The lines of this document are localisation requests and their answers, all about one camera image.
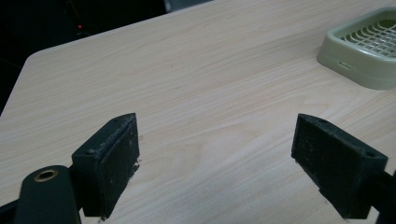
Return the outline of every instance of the wood grain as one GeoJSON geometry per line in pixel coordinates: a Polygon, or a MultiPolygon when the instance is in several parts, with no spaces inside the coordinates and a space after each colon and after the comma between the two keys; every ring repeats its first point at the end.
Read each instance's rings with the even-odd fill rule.
{"type": "Polygon", "coordinates": [[[290,148],[306,113],[396,169],[396,90],[363,88],[316,61],[327,30],[389,6],[215,0],[32,55],[0,118],[0,204],[135,112],[141,167],[108,223],[374,223],[374,209],[341,219],[290,148]]]}

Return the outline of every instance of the wooden table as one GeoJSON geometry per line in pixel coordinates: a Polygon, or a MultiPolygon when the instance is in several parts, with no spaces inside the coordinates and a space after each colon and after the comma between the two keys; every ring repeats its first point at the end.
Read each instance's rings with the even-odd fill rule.
{"type": "Polygon", "coordinates": [[[396,90],[316,61],[327,30],[389,6],[215,0],[32,55],[0,118],[0,204],[135,112],[141,166],[108,223],[347,223],[290,157],[292,137],[298,113],[321,117],[396,169],[396,90]]]}

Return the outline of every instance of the clamp jaw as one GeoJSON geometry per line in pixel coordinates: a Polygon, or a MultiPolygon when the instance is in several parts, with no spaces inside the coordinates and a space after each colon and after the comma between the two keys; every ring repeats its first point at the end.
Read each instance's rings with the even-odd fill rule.
{"type": "Polygon", "coordinates": [[[303,167],[343,218],[367,218],[371,206],[379,223],[396,223],[396,173],[388,157],[329,121],[300,114],[291,156],[303,167]]]}
{"type": "Polygon", "coordinates": [[[135,114],[109,121],[73,155],[70,168],[39,169],[22,182],[20,198],[0,208],[1,223],[80,223],[109,218],[129,179],[138,169],[135,114]]]}

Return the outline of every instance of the green plastic tray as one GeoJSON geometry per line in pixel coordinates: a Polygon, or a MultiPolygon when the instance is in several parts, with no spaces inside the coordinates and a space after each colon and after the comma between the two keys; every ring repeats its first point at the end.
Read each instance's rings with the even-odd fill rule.
{"type": "Polygon", "coordinates": [[[396,86],[396,7],[381,8],[327,32],[318,62],[374,90],[396,86]]]}

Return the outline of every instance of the soap dish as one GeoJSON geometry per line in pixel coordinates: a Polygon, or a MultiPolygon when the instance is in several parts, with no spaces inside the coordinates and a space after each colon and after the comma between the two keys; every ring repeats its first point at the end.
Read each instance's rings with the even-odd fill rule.
{"type": "Polygon", "coordinates": [[[327,32],[318,62],[358,84],[396,86],[396,7],[386,7],[327,32]]]}

